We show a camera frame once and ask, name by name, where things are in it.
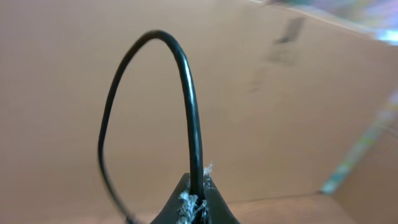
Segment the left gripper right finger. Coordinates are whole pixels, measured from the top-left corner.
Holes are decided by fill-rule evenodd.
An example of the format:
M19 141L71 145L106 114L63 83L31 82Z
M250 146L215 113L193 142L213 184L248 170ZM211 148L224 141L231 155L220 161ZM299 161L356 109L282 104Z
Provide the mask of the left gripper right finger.
M204 194L207 201L207 223L210 224L240 224L228 208L215 183L209 175L204 178Z

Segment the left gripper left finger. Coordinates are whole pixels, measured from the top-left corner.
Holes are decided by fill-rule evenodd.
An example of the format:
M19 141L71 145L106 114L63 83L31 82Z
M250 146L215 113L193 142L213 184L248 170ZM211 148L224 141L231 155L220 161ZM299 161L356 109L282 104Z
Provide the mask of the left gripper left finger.
M150 224L192 224L195 221L195 195L190 194L190 174L185 173Z

